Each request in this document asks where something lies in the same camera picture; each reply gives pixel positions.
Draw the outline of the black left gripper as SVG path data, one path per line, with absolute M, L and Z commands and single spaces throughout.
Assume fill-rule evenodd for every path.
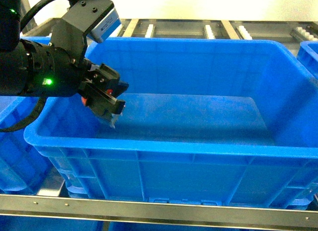
M 91 64 L 88 79 L 82 82 L 88 62 L 75 64 L 62 48 L 56 48 L 33 40 L 21 39 L 26 50 L 27 79 L 22 96 L 71 97 L 77 92 L 81 102 L 99 118 L 114 118 L 122 114 L 125 101 L 117 99 L 129 84 L 120 74 L 106 64 Z

